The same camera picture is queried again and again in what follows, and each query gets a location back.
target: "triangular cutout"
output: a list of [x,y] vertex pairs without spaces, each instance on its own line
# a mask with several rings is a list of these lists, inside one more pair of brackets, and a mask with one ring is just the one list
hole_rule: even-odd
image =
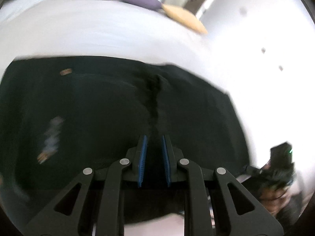
[[238,215],[243,215],[251,212],[255,209],[254,205],[243,195],[243,193],[235,187],[234,184],[228,183],[229,188],[236,212]]
[[81,189],[81,184],[76,184],[65,197],[55,206],[54,210],[66,216],[70,216]]

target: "round metal rivet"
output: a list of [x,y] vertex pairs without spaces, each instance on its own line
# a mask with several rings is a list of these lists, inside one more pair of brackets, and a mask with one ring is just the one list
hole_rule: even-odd
[[187,160],[187,159],[181,159],[181,160],[179,161],[179,163],[182,164],[182,165],[187,165],[187,164],[189,164],[189,160]]
[[225,168],[217,168],[217,172],[220,174],[220,175],[224,175],[226,173],[226,170]]
[[127,164],[129,164],[129,160],[127,158],[123,158],[120,160],[120,164],[121,165],[127,165]]
[[89,174],[91,174],[93,172],[93,169],[91,169],[91,168],[85,168],[84,170],[83,170],[83,174],[85,174],[85,175],[89,175]]

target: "yellow pillow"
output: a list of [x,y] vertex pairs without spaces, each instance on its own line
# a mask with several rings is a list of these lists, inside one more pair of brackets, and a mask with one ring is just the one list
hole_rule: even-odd
[[208,33],[204,25],[190,11],[178,6],[165,4],[162,4],[162,9],[165,11],[167,16],[183,24],[184,26],[189,27],[201,34]]

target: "black fabric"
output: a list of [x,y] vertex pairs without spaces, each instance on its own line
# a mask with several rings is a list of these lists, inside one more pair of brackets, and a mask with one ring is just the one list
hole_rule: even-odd
[[[60,72],[71,68],[72,73]],[[39,164],[50,121],[58,151]],[[86,167],[99,169],[149,137],[143,186],[166,187],[161,136],[201,167],[234,176],[249,162],[228,95],[174,65],[82,56],[12,62],[0,85],[0,190],[18,228]]]

